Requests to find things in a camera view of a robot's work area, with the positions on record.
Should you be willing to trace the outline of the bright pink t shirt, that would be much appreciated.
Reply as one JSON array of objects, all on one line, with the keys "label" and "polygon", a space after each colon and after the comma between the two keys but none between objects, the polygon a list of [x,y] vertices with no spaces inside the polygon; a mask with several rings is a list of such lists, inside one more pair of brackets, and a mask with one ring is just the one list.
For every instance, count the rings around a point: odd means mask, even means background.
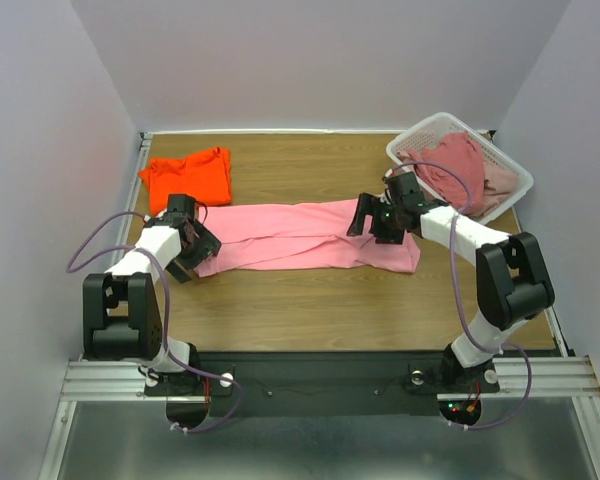
[{"label": "bright pink t shirt", "polygon": [[210,277],[230,270],[351,269],[372,266],[416,271],[421,252],[407,234],[398,245],[379,244],[364,233],[349,237],[355,199],[295,205],[212,207],[205,226],[221,242],[215,256],[195,268]]}]

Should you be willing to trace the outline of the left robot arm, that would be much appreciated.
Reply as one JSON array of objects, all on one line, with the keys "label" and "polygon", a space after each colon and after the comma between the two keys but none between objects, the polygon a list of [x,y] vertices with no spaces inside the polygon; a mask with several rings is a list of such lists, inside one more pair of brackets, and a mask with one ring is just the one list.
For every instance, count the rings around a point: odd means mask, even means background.
[{"label": "left robot arm", "polygon": [[193,395],[204,386],[196,347],[168,337],[167,309],[159,307],[155,285],[167,285],[168,277],[190,281],[220,252],[220,240],[198,217],[205,207],[192,196],[169,195],[137,242],[120,248],[121,259],[83,281],[83,357],[136,364],[150,396]]}]

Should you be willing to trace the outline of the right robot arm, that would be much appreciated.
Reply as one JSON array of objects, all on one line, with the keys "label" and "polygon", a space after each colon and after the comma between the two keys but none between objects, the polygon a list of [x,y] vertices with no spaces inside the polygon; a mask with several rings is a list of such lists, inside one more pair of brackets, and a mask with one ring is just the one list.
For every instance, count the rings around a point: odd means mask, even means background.
[{"label": "right robot arm", "polygon": [[362,193],[350,237],[370,233],[380,244],[398,245],[406,234],[445,246],[450,259],[464,258],[475,268],[478,311],[462,318],[462,334],[443,352],[440,378],[462,390],[509,346],[514,332],[553,305],[554,288],[538,240],[528,232],[509,234],[459,213],[448,203],[426,199],[411,171],[389,173],[385,191]]}]

